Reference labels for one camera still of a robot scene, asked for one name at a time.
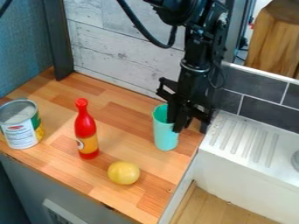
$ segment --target yellow lemon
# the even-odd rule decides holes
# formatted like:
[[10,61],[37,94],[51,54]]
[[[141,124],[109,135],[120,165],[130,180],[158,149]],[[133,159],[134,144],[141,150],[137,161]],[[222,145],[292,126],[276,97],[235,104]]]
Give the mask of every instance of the yellow lemon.
[[119,185],[131,185],[140,176],[140,170],[135,164],[127,162],[115,162],[108,168],[108,177]]

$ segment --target gray tile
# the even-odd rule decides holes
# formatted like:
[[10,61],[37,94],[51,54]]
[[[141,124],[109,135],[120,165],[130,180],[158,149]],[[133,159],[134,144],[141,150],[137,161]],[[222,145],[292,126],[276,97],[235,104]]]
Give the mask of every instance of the gray tile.
[[240,115],[299,133],[299,111],[291,108],[245,96]]
[[299,109],[299,86],[295,84],[289,84],[289,89],[284,98],[283,105],[291,108]]
[[214,105],[217,109],[237,114],[240,105],[241,95],[235,94],[225,89],[216,90],[214,95]]
[[252,95],[271,102],[280,102],[287,86],[286,82],[274,80],[236,68],[223,67],[227,76],[226,89]]

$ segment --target black cable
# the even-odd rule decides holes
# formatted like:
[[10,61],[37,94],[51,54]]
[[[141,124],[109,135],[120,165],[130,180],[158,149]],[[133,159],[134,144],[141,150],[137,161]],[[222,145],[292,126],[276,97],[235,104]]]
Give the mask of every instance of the black cable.
[[242,58],[241,58],[240,56],[238,56],[238,55],[236,55],[236,58],[245,61],[245,59],[242,59]]
[[172,26],[170,31],[170,38],[168,40],[168,44],[164,44],[157,40],[153,35],[150,34],[150,32],[144,27],[144,25],[140,22],[140,20],[137,18],[135,13],[129,8],[128,4],[125,2],[125,0],[117,0],[118,4],[122,7],[124,12],[127,14],[129,19],[132,21],[132,23],[135,25],[135,27],[138,29],[138,31],[151,42],[155,46],[159,46],[162,48],[170,48],[173,46],[173,44],[176,41],[176,34],[177,34],[177,26]]
[[6,0],[6,2],[0,8],[0,18],[2,17],[2,15],[4,15],[4,13],[6,12],[6,10],[10,6],[11,2],[12,2],[12,0]]
[[[210,73],[207,75],[207,79],[208,79],[210,85],[211,85],[214,89],[222,88],[222,87],[224,87],[225,84],[226,84],[226,76],[224,75],[224,73],[223,73],[223,71],[222,71],[222,67],[221,67],[221,65],[219,65],[216,61],[213,61],[212,64],[213,64],[213,67],[212,67],[212,70],[210,71]],[[211,75],[210,75],[210,74],[214,74],[215,68],[218,70],[218,72],[220,73],[220,75],[221,75],[221,77],[222,77],[222,83],[221,83],[221,85],[219,85],[219,86],[215,86],[215,85],[212,83],[212,78],[213,78],[213,76],[211,77]]]

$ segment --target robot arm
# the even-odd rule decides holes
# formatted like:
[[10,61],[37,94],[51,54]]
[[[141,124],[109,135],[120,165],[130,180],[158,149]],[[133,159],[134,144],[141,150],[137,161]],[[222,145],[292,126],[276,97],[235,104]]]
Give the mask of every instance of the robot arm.
[[[124,0],[117,1],[137,29],[156,46],[172,47],[177,27],[186,28],[185,55],[178,81],[161,78],[156,94],[168,102],[168,123],[174,123],[173,131],[178,133],[188,127],[193,117],[207,126],[214,111],[214,89],[225,82],[220,67],[228,30],[225,5],[217,0],[144,0],[153,5],[162,21],[172,26],[169,41],[163,44],[146,30]],[[219,74],[222,85],[216,87],[214,83],[219,82]]]

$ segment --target can lid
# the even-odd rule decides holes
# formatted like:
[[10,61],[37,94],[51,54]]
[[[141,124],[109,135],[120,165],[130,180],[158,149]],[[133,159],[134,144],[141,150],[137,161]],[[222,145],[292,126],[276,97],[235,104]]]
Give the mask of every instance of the can lid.
[[0,107],[0,124],[16,124],[32,118],[37,113],[33,101],[9,101]]

